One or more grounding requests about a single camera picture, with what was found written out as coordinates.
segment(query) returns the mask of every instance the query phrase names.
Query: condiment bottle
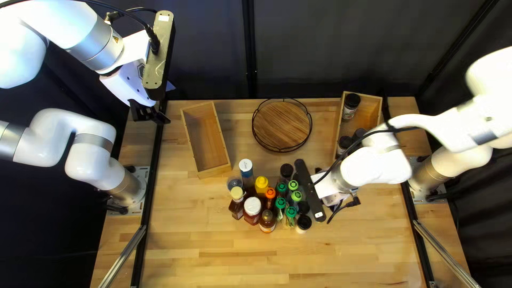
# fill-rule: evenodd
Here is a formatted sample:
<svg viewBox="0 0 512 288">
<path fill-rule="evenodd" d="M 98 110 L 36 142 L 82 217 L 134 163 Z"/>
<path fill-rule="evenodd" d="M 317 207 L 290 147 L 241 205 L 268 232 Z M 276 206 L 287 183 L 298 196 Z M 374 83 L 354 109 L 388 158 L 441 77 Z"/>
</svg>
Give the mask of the condiment bottle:
<svg viewBox="0 0 512 288">
<path fill-rule="evenodd" d="M 293 191 L 297 190 L 298 189 L 298 182 L 295 181 L 295 180 L 291 180 L 289 183 L 288 183 L 288 195 L 286 197 L 286 201 L 289 203 L 289 204 L 292 204 L 291 202 L 291 194 L 293 193 Z"/>
<path fill-rule="evenodd" d="M 264 210 L 261 214 L 260 220 L 259 220 L 259 226 L 260 230 L 265 233 L 270 233 L 274 231 L 276 219 L 274 217 L 274 214 L 270 210 Z"/>
<path fill-rule="evenodd" d="M 265 176 L 258 176 L 256 178 L 256 182 L 254 183 L 256 187 L 256 193 L 259 198 L 265 199 L 265 193 L 267 193 L 268 189 L 268 179 Z"/>
<path fill-rule="evenodd" d="M 274 188 L 269 187 L 267 189 L 267 192 L 265 193 L 265 197 L 267 198 L 267 201 L 265 202 L 265 209 L 274 211 L 274 205 L 275 205 L 275 190 L 274 190 Z"/>
<path fill-rule="evenodd" d="M 286 218 L 288 219 L 286 224 L 289 227 L 295 227 L 295 215 L 297 215 L 297 210 L 295 210 L 295 208 L 293 208 L 293 207 L 286 208 Z"/>
<path fill-rule="evenodd" d="M 285 215 L 285 207 L 286 199 L 283 197 L 278 197 L 275 200 L 275 214 L 277 216 L 277 221 L 281 221 L 281 219 L 283 219 L 283 215 Z"/>
<path fill-rule="evenodd" d="M 295 226 L 295 231 L 297 231 L 297 233 L 299 233 L 299 234 L 304 234 L 311 227 L 311 224 L 312 224 L 312 221 L 308 215 L 301 215 L 297 219 L 297 225 Z"/>
<path fill-rule="evenodd" d="M 302 193 L 299 190 L 295 190 L 291 193 L 292 203 L 290 206 L 293 206 L 296 211 L 298 211 L 298 202 L 302 200 Z"/>
<path fill-rule="evenodd" d="M 260 220 L 261 202 L 257 197 L 249 197 L 244 203 L 244 220 L 251 225 Z"/>
<path fill-rule="evenodd" d="M 352 141 L 351 137 L 349 137 L 349 136 L 340 137 L 339 141 L 338 141 L 338 149 L 336 150 L 336 158 L 338 158 L 340 155 L 342 155 L 343 152 L 345 152 L 345 150 L 348 149 L 348 147 L 350 147 L 350 145 L 352 145 L 352 143 L 354 143 L 354 141 Z"/>
<path fill-rule="evenodd" d="M 279 196 L 280 197 L 283 197 L 283 198 L 287 198 L 288 197 L 288 185 L 286 185 L 286 183 L 284 182 L 279 182 L 276 186 L 275 186 L 275 189 L 277 190 L 277 192 L 279 193 Z"/>
<path fill-rule="evenodd" d="M 244 214 L 244 193 L 242 188 L 235 186 L 231 189 L 231 203 L 228 209 L 231 211 L 231 215 L 234 219 L 239 220 Z"/>
<path fill-rule="evenodd" d="M 342 118 L 345 120 L 352 119 L 359 103 L 361 103 L 361 97 L 359 95 L 355 93 L 348 94 L 343 103 Z"/>
<path fill-rule="evenodd" d="M 281 165 L 280 173 L 280 181 L 285 183 L 289 182 L 291 180 L 291 175 L 293 174 L 293 166 L 288 163 Z"/>
<path fill-rule="evenodd" d="M 238 167 L 240 168 L 240 175 L 242 176 L 244 191 L 247 193 L 246 197 L 256 196 L 251 160 L 242 159 L 240 163 L 238 163 Z"/>
</svg>

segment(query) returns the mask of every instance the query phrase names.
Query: round wooden tray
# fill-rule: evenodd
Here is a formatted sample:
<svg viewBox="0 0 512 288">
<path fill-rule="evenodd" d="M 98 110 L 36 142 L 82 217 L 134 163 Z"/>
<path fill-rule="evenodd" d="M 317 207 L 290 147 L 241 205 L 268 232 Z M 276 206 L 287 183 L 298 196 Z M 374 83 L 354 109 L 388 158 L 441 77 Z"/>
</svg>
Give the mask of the round wooden tray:
<svg viewBox="0 0 512 288">
<path fill-rule="evenodd" d="M 307 108 L 291 98 L 266 100 L 252 117 L 252 134 L 256 141 L 265 149 L 279 153 L 301 147 L 311 134 L 312 127 Z"/>
</svg>

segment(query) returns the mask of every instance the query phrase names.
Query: black wire rim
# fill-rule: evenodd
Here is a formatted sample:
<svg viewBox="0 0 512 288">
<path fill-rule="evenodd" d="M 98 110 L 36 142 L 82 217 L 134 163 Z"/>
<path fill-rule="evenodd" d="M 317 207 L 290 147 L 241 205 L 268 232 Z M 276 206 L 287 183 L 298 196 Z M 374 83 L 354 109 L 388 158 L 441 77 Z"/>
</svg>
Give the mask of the black wire rim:
<svg viewBox="0 0 512 288">
<path fill-rule="evenodd" d="M 306 114 L 306 116 L 308 117 L 308 120 L 309 120 L 308 136 L 306 136 L 306 138 L 302 142 L 300 142 L 299 144 L 291 146 L 291 147 L 279 148 L 279 147 L 272 146 L 272 145 L 270 145 L 268 143 L 265 143 L 263 140 L 261 140 L 256 135 L 256 131 L 254 130 L 254 118 L 256 117 L 258 112 L 263 107 L 267 106 L 268 104 L 277 102 L 277 101 L 272 101 L 272 102 L 269 102 L 269 101 L 271 101 L 271 100 L 279 100 L 279 99 L 282 99 L 283 102 L 286 102 L 286 100 L 291 100 L 289 103 L 292 103 L 292 104 L 300 107 L 304 111 L 304 113 Z M 258 144 L 260 144 L 263 148 L 265 148 L 265 149 L 267 149 L 268 151 L 271 151 L 271 152 L 288 153 L 288 152 L 292 152 L 292 151 L 295 151 L 295 150 L 299 149 L 302 145 L 304 145 L 304 143 L 306 143 L 306 141 L 308 140 L 309 136 L 311 136 L 311 131 L 313 131 L 313 118 L 311 117 L 311 113 L 309 113 L 308 108 L 304 104 L 302 104 L 302 102 L 300 102 L 299 100 L 294 99 L 294 98 L 289 98 L 289 97 L 273 97 L 273 98 L 269 98 L 269 99 L 261 102 L 258 105 L 258 107 L 256 108 L 256 110 L 253 112 L 253 114 L 252 114 L 252 121 L 251 121 L 251 128 L 252 128 L 252 135 L 254 136 L 256 142 L 258 142 Z"/>
</svg>

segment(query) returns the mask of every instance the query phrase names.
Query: white lid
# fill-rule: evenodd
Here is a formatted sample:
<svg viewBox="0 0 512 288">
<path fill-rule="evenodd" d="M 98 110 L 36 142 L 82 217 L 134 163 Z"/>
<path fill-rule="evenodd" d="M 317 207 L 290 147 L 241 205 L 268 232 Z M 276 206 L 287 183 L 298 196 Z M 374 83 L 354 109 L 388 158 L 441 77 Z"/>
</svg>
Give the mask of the white lid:
<svg viewBox="0 0 512 288">
<path fill-rule="evenodd" d="M 249 159 L 242 159 L 240 160 L 240 163 L 238 163 L 238 167 L 242 172 L 250 171 L 252 169 L 252 161 Z"/>
<path fill-rule="evenodd" d="M 261 210 L 261 202 L 256 197 L 249 197 L 245 200 L 244 210 L 249 216 L 256 215 Z"/>
</svg>

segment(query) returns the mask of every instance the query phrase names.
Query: wooden box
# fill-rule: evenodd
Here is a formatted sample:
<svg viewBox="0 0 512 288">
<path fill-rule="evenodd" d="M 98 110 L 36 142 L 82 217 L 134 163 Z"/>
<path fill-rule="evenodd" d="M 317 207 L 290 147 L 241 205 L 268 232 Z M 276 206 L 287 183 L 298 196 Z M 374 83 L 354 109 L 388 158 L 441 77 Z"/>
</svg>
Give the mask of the wooden box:
<svg viewBox="0 0 512 288">
<path fill-rule="evenodd" d="M 342 119 L 345 96 L 350 93 L 354 92 L 343 92 L 343 96 L 336 110 L 335 123 L 337 123 L 337 125 L 334 127 L 334 135 L 336 135 L 336 137 L 334 138 L 334 150 L 332 152 L 333 161 L 336 160 L 336 149 L 338 146 L 338 140 L 341 136 L 346 135 L 352 137 L 358 128 L 370 130 L 380 124 L 382 97 L 365 95 L 361 93 L 356 93 L 361 97 L 361 103 L 357 107 L 354 117 L 349 120 Z"/>
<path fill-rule="evenodd" d="M 203 179 L 231 171 L 214 103 L 183 108 L 181 118 L 196 162 L 197 177 Z"/>
</svg>

